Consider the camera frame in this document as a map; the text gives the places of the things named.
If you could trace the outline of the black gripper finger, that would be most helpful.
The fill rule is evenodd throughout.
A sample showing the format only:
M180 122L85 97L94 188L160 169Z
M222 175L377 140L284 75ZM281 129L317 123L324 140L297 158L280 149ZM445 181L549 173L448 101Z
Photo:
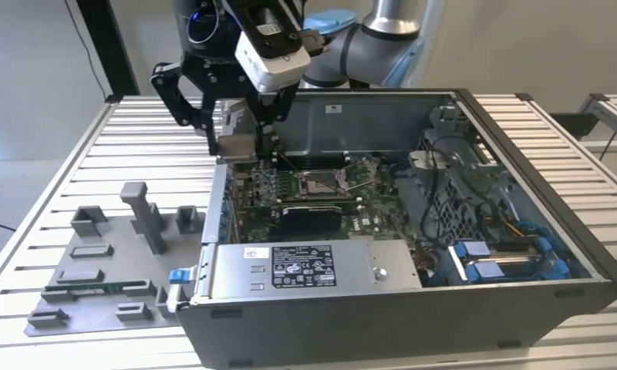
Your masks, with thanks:
M178 88L181 77L185 76L202 92L201 105L196 108ZM221 77L221 67L196 61L176 63L158 63L150 74L150 84L180 126L190 126L198 136L208 140L209 153L218 153L218 144L214 135L214 105L218 90L210 89Z
M261 110L260 116L256 117L256 149L258 156L264 159L268 159L272 154L272 144L270 139L268 138L272 125L274 122L282 122L286 120L297 90L297 85L281 88L269 104L265 104L262 98L258 98Z

